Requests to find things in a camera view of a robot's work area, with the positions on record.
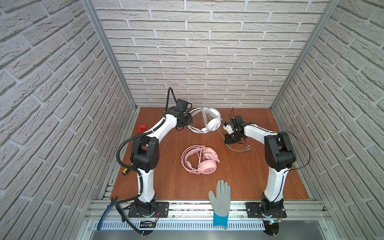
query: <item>pink headphones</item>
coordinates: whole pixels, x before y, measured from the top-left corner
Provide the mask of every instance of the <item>pink headphones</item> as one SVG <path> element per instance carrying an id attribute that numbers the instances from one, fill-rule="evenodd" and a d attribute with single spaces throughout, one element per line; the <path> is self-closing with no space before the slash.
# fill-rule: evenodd
<path id="1" fill-rule="evenodd" d="M 189 156 L 197 153 L 199 156 L 199 165 L 196 168 L 191 166 L 191 163 L 187 160 Z M 210 147 L 204 145 L 193 145 L 188 147 L 181 155 L 181 164 L 183 167 L 191 173 L 196 174 L 210 174 L 213 173 L 217 166 L 216 162 L 220 162 L 217 158 L 217 153 Z"/>

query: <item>glove thumb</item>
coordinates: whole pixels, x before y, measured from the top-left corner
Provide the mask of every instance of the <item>glove thumb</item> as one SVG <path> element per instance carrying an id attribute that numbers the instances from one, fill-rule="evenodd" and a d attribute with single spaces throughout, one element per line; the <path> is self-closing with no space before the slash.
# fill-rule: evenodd
<path id="1" fill-rule="evenodd" d="M 215 202 L 217 201 L 215 194 L 212 190 L 208 192 L 208 198 L 209 198 L 209 201 L 211 202 L 211 205 L 215 204 Z"/>

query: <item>black mounting plate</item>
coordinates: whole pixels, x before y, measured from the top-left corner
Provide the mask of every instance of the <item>black mounting plate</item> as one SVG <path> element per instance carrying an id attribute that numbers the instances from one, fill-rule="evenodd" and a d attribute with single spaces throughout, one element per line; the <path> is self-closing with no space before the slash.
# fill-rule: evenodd
<path id="1" fill-rule="evenodd" d="M 247 208 L 248 218 L 264 217 L 260 213 L 260 207 L 259 207 L 260 204 L 261 204 L 261 202 L 246 202 L 245 203 L 245 207 Z M 283 209 L 284 209 L 284 206 L 281 209 L 277 209 L 277 210 L 275 210 L 273 212 L 270 212 L 269 214 L 273 215 L 272 216 L 273 218 L 277 218 L 278 216 L 280 216 L 280 218 L 286 218 L 287 217 L 287 213 L 285 212 L 285 209 L 284 209 L 284 211 L 283 211 Z"/>
<path id="2" fill-rule="evenodd" d="M 155 202 L 155 207 L 160 212 L 160 218 L 168 217 L 169 202 Z M 139 211 L 140 211 L 139 207 L 136 205 L 136 203 L 133 202 L 129 210 L 128 217 L 129 218 L 143 217 L 143 215 L 140 214 Z M 156 217 L 156 211 L 150 217 Z"/>

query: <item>brick wall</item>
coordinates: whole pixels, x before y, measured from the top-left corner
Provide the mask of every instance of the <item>brick wall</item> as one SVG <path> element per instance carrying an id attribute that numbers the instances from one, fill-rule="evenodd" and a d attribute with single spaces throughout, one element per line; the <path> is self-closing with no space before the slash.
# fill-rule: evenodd
<path id="1" fill-rule="evenodd" d="M 327 4 L 92 1 L 139 106 L 269 107 Z"/>
<path id="2" fill-rule="evenodd" d="M 0 239 L 73 239 L 131 109 L 81 1 L 0 8 Z"/>
<path id="3" fill-rule="evenodd" d="M 384 237 L 384 4 L 341 0 L 273 110 L 344 239 Z M 300 159 L 305 147 L 294 142 Z"/>

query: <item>blue glove cuff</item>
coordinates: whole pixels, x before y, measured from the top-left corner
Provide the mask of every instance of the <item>blue glove cuff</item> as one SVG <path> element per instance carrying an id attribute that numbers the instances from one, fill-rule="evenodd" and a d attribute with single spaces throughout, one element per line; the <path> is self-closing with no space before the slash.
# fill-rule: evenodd
<path id="1" fill-rule="evenodd" d="M 227 225 L 228 225 L 228 215 L 225 217 L 220 217 L 216 215 L 216 213 L 214 212 L 214 227 L 222 227 L 227 229 Z"/>

